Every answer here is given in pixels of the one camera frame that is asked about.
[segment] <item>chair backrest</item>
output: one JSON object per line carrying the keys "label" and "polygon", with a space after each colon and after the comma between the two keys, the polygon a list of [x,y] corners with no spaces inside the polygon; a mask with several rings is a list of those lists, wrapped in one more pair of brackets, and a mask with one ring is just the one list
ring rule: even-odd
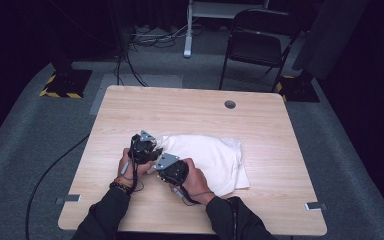
{"label": "chair backrest", "polygon": [[299,20],[294,15],[263,8],[247,9],[236,14],[231,31],[246,30],[286,36],[296,36],[301,31]]}

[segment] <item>person's right hand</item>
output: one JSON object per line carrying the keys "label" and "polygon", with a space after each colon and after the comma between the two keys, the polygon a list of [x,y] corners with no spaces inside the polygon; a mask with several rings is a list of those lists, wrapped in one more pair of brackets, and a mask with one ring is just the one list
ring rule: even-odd
{"label": "person's right hand", "polygon": [[192,200],[207,206],[216,195],[208,187],[204,173],[195,167],[193,160],[186,158],[183,161],[188,165],[189,173],[182,186],[188,191]]}

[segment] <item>forearm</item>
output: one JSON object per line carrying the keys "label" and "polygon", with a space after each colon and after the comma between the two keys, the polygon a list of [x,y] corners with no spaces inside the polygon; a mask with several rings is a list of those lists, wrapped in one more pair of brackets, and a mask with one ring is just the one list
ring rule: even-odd
{"label": "forearm", "polygon": [[[237,206],[236,236],[240,240],[262,239],[274,240],[267,231],[262,220],[255,215],[239,198],[230,198]],[[234,217],[230,205],[219,197],[213,198],[207,205],[207,215],[210,218],[214,232],[222,240],[233,239]]]}
{"label": "forearm", "polygon": [[89,210],[72,239],[112,239],[121,219],[126,214],[130,196],[118,188],[111,188]]}

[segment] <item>black stand base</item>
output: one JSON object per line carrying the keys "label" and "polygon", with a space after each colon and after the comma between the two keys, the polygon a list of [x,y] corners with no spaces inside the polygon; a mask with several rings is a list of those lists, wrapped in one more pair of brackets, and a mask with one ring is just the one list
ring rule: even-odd
{"label": "black stand base", "polygon": [[285,102],[320,102],[308,78],[283,76],[276,89]]}
{"label": "black stand base", "polygon": [[68,74],[55,71],[39,96],[83,98],[92,70],[72,70]]}

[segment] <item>black chair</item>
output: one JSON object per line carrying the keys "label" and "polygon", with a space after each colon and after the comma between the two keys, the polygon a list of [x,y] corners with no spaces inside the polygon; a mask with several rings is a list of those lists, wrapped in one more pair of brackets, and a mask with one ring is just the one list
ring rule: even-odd
{"label": "black chair", "polygon": [[[292,44],[300,33],[299,20],[292,14],[268,9],[248,9],[239,12],[233,19],[224,58],[219,90],[223,85],[227,59],[279,68],[271,92],[279,82],[286,58]],[[282,49],[281,39],[289,44]]]}

